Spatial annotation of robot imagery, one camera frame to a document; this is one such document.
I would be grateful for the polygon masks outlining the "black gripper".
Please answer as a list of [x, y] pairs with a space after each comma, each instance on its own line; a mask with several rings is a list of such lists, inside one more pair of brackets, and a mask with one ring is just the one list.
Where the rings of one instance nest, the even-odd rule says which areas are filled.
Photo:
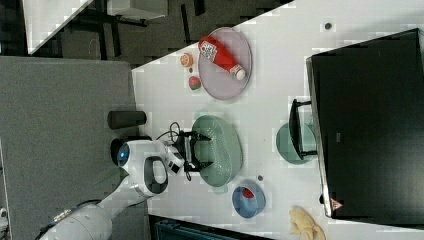
[[192, 162], [192, 153], [190, 149], [190, 139], [193, 141], [210, 141], [208, 136], [205, 136], [196, 131], [183, 132], [180, 131], [176, 140], [176, 148], [179, 154], [184, 159], [185, 172], [200, 172], [211, 165], [211, 162]]

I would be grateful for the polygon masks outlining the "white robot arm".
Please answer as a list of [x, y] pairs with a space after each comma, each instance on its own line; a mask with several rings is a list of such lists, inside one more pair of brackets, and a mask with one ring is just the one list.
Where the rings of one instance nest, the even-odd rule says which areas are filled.
[[102, 200], [87, 200], [66, 209], [40, 230], [35, 240], [109, 240], [113, 219], [130, 206], [163, 193], [168, 176], [180, 171], [199, 172], [206, 168], [195, 157], [194, 146], [207, 141], [205, 135], [180, 132], [177, 140], [132, 140], [123, 143], [115, 164], [127, 176]]

